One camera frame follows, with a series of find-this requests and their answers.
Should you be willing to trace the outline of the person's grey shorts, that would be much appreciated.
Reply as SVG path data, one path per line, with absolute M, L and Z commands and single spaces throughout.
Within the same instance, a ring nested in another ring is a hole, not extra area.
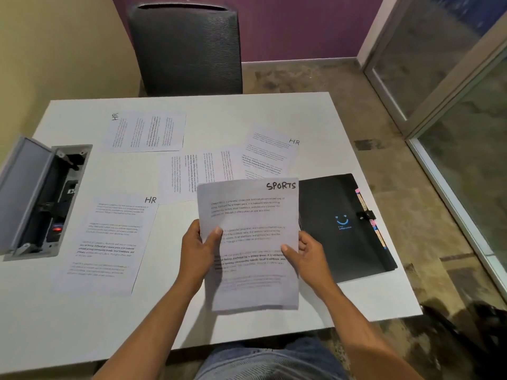
M 282 349 L 219 345 L 194 380 L 349 380 L 349 376 L 317 337 L 303 336 Z

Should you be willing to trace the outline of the black mesh office chair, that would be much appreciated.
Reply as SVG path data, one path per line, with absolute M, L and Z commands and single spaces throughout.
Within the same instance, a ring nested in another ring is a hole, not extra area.
M 148 97 L 243 93 L 238 12 L 192 3 L 142 3 L 128 26 Z

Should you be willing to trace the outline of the white printed paper sheet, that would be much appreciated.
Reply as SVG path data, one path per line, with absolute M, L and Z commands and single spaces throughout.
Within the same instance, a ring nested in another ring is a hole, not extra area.
M 107 153 L 180 151 L 186 118 L 183 112 L 115 112 L 111 114 L 100 148 Z
M 195 153 L 171 151 L 157 161 L 161 205 L 196 200 L 200 184 L 246 178 L 242 150 L 236 146 Z
M 245 178 L 286 178 L 294 163 L 300 140 L 262 126 L 252 126 L 241 162 Z
M 104 193 L 65 245 L 54 293 L 130 296 L 159 207 L 158 198 Z

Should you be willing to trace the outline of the glass door with pale frame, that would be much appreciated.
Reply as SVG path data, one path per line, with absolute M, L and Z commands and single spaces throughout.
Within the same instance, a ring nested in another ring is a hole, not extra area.
M 396 0 L 364 74 L 408 137 L 507 34 L 507 0 Z

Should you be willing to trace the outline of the person's right forearm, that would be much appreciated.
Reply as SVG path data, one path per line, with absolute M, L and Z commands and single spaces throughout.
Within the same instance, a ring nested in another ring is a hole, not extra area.
M 314 292 L 330 313 L 356 380 L 424 380 L 335 283 L 317 286 Z

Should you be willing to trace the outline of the white paper with bold heading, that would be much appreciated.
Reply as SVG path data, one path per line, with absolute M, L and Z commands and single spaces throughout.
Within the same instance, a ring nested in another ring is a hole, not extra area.
M 299 179 L 240 179 L 200 184 L 202 236 L 223 231 L 206 275 L 206 305 L 233 314 L 297 310 L 299 276 L 281 251 L 299 242 Z

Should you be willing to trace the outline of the glass wall panel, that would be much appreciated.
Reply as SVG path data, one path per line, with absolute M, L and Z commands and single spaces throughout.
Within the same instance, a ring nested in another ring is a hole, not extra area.
M 507 46 L 408 145 L 507 302 Z

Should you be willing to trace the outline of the person's left forearm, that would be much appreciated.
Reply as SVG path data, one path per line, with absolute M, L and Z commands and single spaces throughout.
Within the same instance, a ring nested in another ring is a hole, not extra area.
M 168 292 L 92 380 L 157 380 L 205 274 L 179 274 Z

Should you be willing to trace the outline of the person's left hand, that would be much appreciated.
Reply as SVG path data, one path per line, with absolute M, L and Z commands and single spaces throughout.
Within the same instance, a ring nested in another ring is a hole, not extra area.
M 186 285 L 194 295 L 200 289 L 219 251 L 204 247 L 200 235 L 200 222 L 195 219 L 182 237 L 180 269 L 176 281 Z

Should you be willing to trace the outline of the grey table socket box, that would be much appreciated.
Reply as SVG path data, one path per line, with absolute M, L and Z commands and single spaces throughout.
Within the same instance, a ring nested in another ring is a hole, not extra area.
M 0 262 L 59 254 L 92 147 L 18 139 L 0 168 Z

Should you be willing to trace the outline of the person's right hand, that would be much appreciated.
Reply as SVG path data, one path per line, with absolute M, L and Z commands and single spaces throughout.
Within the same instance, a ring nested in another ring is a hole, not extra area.
M 339 289 L 328 267 L 325 252 L 320 242 L 305 231 L 299 231 L 298 251 L 302 255 L 300 269 L 296 269 L 302 280 L 323 301 Z

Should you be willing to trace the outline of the black folder with colour tabs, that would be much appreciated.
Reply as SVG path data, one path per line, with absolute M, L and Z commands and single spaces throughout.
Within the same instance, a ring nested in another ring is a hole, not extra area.
M 397 269 L 352 174 L 300 180 L 299 220 L 321 243 L 336 283 Z

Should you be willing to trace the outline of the black chair base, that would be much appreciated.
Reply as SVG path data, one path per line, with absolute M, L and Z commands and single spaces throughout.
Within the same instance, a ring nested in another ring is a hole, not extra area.
M 472 301 L 467 311 L 482 346 L 452 323 L 435 307 L 422 304 L 422 313 L 440 324 L 471 355 L 478 380 L 507 380 L 507 310 L 484 301 Z

